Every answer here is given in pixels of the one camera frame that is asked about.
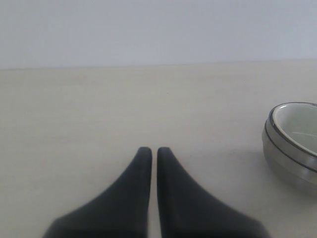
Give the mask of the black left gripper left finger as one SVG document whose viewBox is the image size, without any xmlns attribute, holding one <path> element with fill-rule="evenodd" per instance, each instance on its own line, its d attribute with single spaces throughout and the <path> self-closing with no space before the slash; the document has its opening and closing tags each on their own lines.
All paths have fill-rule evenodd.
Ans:
<svg viewBox="0 0 317 238">
<path fill-rule="evenodd" d="M 119 178 L 84 206 L 56 219 L 46 238 L 146 238 L 152 151 L 140 147 Z"/>
</svg>

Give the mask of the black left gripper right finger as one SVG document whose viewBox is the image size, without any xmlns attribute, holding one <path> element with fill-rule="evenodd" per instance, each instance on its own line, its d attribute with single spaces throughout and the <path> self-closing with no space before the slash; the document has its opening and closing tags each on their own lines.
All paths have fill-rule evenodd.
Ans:
<svg viewBox="0 0 317 238">
<path fill-rule="evenodd" d="M 268 238 L 261 222 L 203 189 L 172 150 L 157 153 L 157 196 L 163 238 Z"/>
</svg>

